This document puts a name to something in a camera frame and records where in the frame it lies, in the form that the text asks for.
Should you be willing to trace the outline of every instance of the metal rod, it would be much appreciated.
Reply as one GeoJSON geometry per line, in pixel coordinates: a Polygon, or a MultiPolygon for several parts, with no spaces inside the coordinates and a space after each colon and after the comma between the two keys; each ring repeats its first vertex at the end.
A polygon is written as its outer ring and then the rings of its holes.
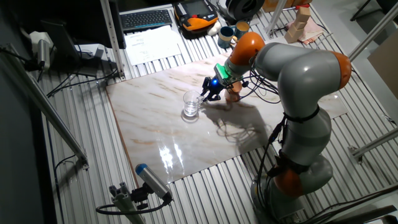
{"type": "Polygon", "coordinates": [[[12,80],[17,81],[24,91],[32,98],[37,107],[43,112],[52,126],[57,130],[62,139],[68,144],[70,149],[76,154],[84,168],[88,168],[87,156],[81,150],[78,142],[72,133],[62,121],[62,118],[57,113],[57,110],[51,105],[45,93],[39,87],[36,80],[26,73],[21,62],[12,55],[0,54],[0,59],[11,69],[9,76],[12,80]]]}
{"type": "Polygon", "coordinates": [[[102,11],[105,17],[106,28],[108,28],[109,38],[111,39],[111,45],[113,50],[113,55],[116,61],[116,66],[118,67],[118,72],[121,77],[124,77],[123,63],[120,56],[120,49],[118,44],[118,37],[116,36],[116,31],[114,29],[114,23],[112,19],[112,12],[109,6],[108,0],[101,0],[102,11]]]}
{"type": "Polygon", "coordinates": [[[274,26],[276,25],[280,14],[282,13],[282,10],[284,9],[286,5],[287,0],[279,0],[278,5],[276,6],[276,9],[271,17],[271,21],[269,22],[267,28],[266,28],[266,35],[267,37],[271,37],[272,31],[274,30],[274,26]]]}
{"type": "Polygon", "coordinates": [[[355,58],[367,47],[380,32],[398,15],[398,2],[397,4],[381,19],[381,21],[372,29],[368,36],[359,43],[355,49],[348,55],[349,60],[352,62],[355,58]]]}
{"type": "Polygon", "coordinates": [[[381,144],[390,141],[391,139],[394,139],[398,137],[398,128],[395,128],[392,131],[389,131],[387,134],[383,134],[381,137],[377,138],[376,140],[373,140],[370,143],[367,143],[365,146],[363,146],[360,149],[357,149],[353,152],[354,158],[362,156],[365,152],[368,152],[375,147],[380,146],[381,144]]]}

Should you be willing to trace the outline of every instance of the robotic arm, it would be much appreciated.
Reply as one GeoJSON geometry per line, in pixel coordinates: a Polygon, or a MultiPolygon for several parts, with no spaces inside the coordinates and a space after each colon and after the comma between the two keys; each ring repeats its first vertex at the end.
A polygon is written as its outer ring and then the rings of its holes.
{"type": "Polygon", "coordinates": [[[209,91],[207,100],[219,100],[222,89],[241,82],[242,75],[252,69],[254,58],[258,74],[278,82],[287,122],[277,166],[268,172],[272,180],[268,183],[257,177],[252,198],[256,207],[266,203],[272,216],[280,219],[300,209],[298,197],[318,190],[332,178],[331,164],[320,155],[330,140],[331,121],[318,101],[348,83],[351,63],[345,55],[327,50],[279,43],[265,46],[258,34],[249,32],[224,66],[216,65],[216,76],[205,80],[202,95],[209,91]]]}

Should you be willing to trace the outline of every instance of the cup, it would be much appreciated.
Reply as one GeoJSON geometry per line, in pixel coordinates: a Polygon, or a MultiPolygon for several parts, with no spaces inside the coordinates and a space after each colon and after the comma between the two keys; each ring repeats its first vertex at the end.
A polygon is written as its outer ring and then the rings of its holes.
{"type": "Polygon", "coordinates": [[[198,107],[201,103],[201,96],[197,91],[188,91],[183,96],[184,114],[186,116],[195,116],[198,113],[198,107]]]}
{"type": "Polygon", "coordinates": [[[250,25],[246,21],[239,21],[235,25],[234,36],[239,40],[245,33],[249,32],[250,25]]]}
{"type": "Polygon", "coordinates": [[[234,36],[234,29],[224,26],[218,32],[218,45],[219,47],[226,49],[231,43],[232,37],[234,36]]]}

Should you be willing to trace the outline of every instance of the metal grating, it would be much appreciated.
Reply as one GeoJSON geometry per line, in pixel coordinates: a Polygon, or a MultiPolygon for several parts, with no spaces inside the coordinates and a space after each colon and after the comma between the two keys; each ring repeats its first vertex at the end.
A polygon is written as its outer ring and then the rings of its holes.
{"type": "MultiPolygon", "coordinates": [[[[168,9],[174,18],[170,5],[151,9],[161,8],[168,9]]],[[[316,10],[313,7],[311,10],[314,21],[327,28],[316,10]]],[[[264,28],[268,25],[271,16],[272,13],[259,12],[253,22],[256,25],[252,26],[251,30],[266,39],[264,28]]],[[[276,28],[282,27],[294,18],[294,11],[284,11],[276,28]]],[[[178,32],[175,23],[172,29],[178,32]]],[[[284,30],[280,30],[275,36],[280,37],[284,33],[284,30]]],[[[226,51],[219,48],[216,43],[217,37],[206,36],[194,40],[183,38],[183,44],[180,45],[181,55],[137,66],[130,66],[127,54],[122,51],[126,79],[225,53],[226,51]]],[[[315,48],[317,43],[319,39],[304,47],[315,48]]],[[[327,37],[320,44],[320,48],[341,52],[333,35],[327,37]]],[[[106,52],[108,57],[113,59],[112,52],[110,50],[106,52]]],[[[98,71],[98,76],[103,77],[105,73],[103,68],[98,71]]],[[[67,78],[65,74],[45,75],[40,84],[44,92],[48,93],[65,78],[67,78]]],[[[78,83],[93,78],[72,75],[69,79],[71,83],[78,83]]],[[[114,78],[108,83],[121,81],[120,78],[114,78]]],[[[347,87],[338,94],[349,113],[332,120],[331,141],[322,153],[331,162],[335,173],[322,189],[301,198],[305,210],[298,215],[302,220],[329,205],[370,194],[396,183],[398,179],[398,167],[394,163],[398,161],[396,139],[366,153],[361,165],[358,165],[347,151],[349,145],[363,146],[393,129],[393,125],[383,118],[380,104],[368,90],[367,84],[358,75],[353,74],[347,87]]],[[[62,222],[58,206],[61,203],[65,223],[129,223],[125,217],[105,216],[95,212],[95,207],[111,203],[108,192],[110,185],[118,185],[125,181],[130,189],[136,188],[104,90],[104,83],[90,82],[64,89],[51,101],[78,142],[85,148],[90,164],[88,170],[81,170],[79,163],[73,158],[58,168],[60,202],[57,200],[53,181],[58,222],[62,222]]],[[[47,153],[51,158],[50,138],[47,135],[45,122],[44,128],[47,153]]],[[[49,131],[55,163],[71,156],[73,153],[53,127],[50,126],[49,131]]],[[[263,149],[256,149],[172,182],[169,187],[175,201],[169,207],[144,215],[147,223],[256,223],[249,188],[263,153],[263,149]]],[[[271,162],[275,162],[274,154],[274,151],[269,151],[265,163],[266,169],[270,169],[271,162]]],[[[160,205],[160,201],[151,195],[149,205],[156,207],[160,205]]]]}

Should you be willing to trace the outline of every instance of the desk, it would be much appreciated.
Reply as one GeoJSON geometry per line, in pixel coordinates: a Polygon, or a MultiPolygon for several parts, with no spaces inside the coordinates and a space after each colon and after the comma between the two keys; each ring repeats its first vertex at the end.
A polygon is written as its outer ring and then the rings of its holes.
{"type": "MultiPolygon", "coordinates": [[[[283,108],[255,94],[227,104],[222,92],[221,101],[201,105],[198,117],[183,116],[184,93],[201,92],[205,77],[214,76],[216,63],[224,64],[228,56],[217,55],[106,87],[132,168],[146,163],[163,181],[172,182],[266,144],[282,120],[283,108]]],[[[241,94],[249,92],[244,88],[241,94]]],[[[272,93],[264,98],[279,100],[272,93]]],[[[331,118],[347,113],[337,95],[322,98],[320,106],[331,118]]]]}

